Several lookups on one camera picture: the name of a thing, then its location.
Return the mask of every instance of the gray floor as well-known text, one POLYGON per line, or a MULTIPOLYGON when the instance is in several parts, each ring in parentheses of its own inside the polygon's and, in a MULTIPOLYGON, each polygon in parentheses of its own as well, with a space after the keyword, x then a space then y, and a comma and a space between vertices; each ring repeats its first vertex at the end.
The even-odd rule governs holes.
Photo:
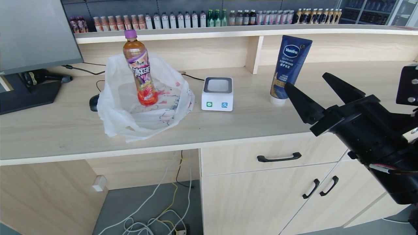
MULTIPOLYGON (((201 217, 201 202, 200 202, 200 188, 199 181, 192 182, 195 187, 190 193, 190 208, 184 218, 184 222, 190 225, 191 235, 202 235, 202 217, 201 217)), ((104 228, 115 224, 128 215, 133 213, 154 191, 154 186, 144 186, 129 189, 118 189, 109 191, 106 200, 103 204, 102 211, 94 228, 93 235, 98 235, 104 228)), ((172 184, 162 184, 155 195, 133 215, 134 220, 140 222, 147 222, 148 219, 157 216, 173 199, 175 187, 172 184)), ((183 186, 178 187, 173 209, 183 216, 187 208, 187 194, 188 188, 183 186)), ((405 209, 398 215, 390 217, 392 220, 407 221, 409 212, 412 206, 405 209)), ((178 221, 175 215, 166 215, 162 220, 170 220, 173 223, 178 221)), ((160 224, 151 225, 154 235, 167 235, 168 230, 160 224)), ((107 229, 102 235, 122 235, 124 229, 123 224, 119 224, 110 229, 107 229)), ((20 235, 5 225, 0 224, 1 235, 20 235)), ((304 235, 415 235, 415 230, 410 224, 398 224, 387 222, 384 220, 377 220, 362 225, 349 228, 332 228, 318 232, 310 232, 304 235)))

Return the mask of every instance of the black drawer handle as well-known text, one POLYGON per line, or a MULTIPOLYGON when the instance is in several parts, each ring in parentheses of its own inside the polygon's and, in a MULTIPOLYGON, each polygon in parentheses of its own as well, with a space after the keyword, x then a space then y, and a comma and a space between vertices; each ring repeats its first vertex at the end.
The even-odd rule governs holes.
POLYGON ((329 190, 326 192, 326 193, 324 193, 324 192, 320 192, 319 193, 319 195, 321 196, 321 197, 323 197, 323 196, 325 196, 325 195, 327 195, 333 188, 334 188, 334 186, 338 183, 338 177, 337 176, 334 176, 333 178, 332 178, 332 180, 334 180, 334 183, 332 184, 332 186, 331 186, 331 188, 329 188, 329 190))
POLYGON ((315 192, 315 190, 318 188, 319 180, 315 179, 313 182, 315 183, 315 187, 313 188, 312 192, 309 195, 306 195, 306 194, 302 195, 303 199, 309 198, 313 194, 313 192, 315 192))
POLYGON ((292 153, 292 155, 293 155, 293 157, 291 157, 291 158, 279 158, 279 159, 267 159, 267 158, 265 158, 265 156, 260 155, 260 156, 257 156, 257 160, 259 162, 289 161, 289 160, 299 159, 302 156, 302 154, 299 153, 299 152, 292 153))

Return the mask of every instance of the robotic arm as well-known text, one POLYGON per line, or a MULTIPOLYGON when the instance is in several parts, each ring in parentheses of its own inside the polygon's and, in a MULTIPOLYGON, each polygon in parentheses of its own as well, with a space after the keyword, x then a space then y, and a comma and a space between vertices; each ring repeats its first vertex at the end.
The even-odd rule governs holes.
MULTIPOLYGON (((365 93, 338 77, 322 76, 345 103, 324 109, 294 85, 285 91, 304 123, 315 136, 331 132, 350 149, 379 180, 398 204, 418 203, 418 141, 403 134, 418 127, 418 109, 412 114, 391 113, 374 95, 365 93)), ((418 106, 418 65, 402 69, 396 103, 418 106)))

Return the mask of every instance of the black cable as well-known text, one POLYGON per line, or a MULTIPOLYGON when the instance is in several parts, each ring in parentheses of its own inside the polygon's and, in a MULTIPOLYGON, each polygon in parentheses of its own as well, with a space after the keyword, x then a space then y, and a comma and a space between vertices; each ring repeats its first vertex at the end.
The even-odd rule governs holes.
POLYGON ((105 64, 95 64, 95 63, 88 63, 88 62, 83 62, 83 64, 93 64, 93 65, 106 66, 105 64))
POLYGON ((177 182, 179 185, 184 186, 184 187, 186 187, 186 188, 192 188, 192 189, 194 189, 194 186, 193 186, 193 185, 187 186, 187 185, 184 185, 184 184, 180 183, 180 182, 177 180, 178 173, 180 172, 181 162, 182 162, 182 161, 183 161, 183 150, 181 151, 181 159, 180 159, 180 165, 178 166, 178 171, 177 171, 177 175, 176 175, 176 182, 177 182))
POLYGON ((104 71, 101 71, 100 73, 93 73, 93 72, 90 72, 90 71, 85 70, 85 69, 80 69, 80 68, 73 67, 73 66, 71 66, 71 65, 62 65, 62 66, 63 66, 64 68, 67 68, 67 69, 76 69, 76 70, 81 70, 81 71, 84 71, 84 72, 90 73, 90 74, 92 74, 92 75, 99 75, 99 74, 103 74, 103 73, 105 73, 104 71))
POLYGON ((188 75, 188 74, 183 74, 184 76, 188 76, 188 77, 191 77, 191 78, 194 78, 194 79, 197 79, 197 80, 200 80, 200 81, 204 81, 204 79, 200 79, 200 78, 197 78, 197 77, 194 77, 194 76, 190 76, 190 75, 188 75))
POLYGON ((99 86, 97 85, 99 82, 104 82, 104 80, 99 80, 99 81, 97 81, 97 82, 96 82, 96 87, 97 87, 97 89, 98 89, 100 92, 102 92, 102 91, 99 89, 99 86))

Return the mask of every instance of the green glass bottle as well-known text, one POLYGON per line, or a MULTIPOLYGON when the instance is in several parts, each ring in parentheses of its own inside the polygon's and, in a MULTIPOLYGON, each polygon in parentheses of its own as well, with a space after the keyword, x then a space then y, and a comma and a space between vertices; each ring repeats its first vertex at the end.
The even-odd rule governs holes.
POLYGON ((219 9, 216 9, 215 11, 214 20, 215 20, 215 27, 221 27, 221 16, 219 13, 219 9))
POLYGON ((212 9, 209 9, 209 14, 207 18, 207 27, 213 27, 213 26, 214 26, 213 11, 212 9))
POLYGON ((221 26, 223 27, 223 26, 227 26, 227 10, 223 9, 222 14, 223 14, 223 16, 222 16, 222 19, 221 19, 221 26))

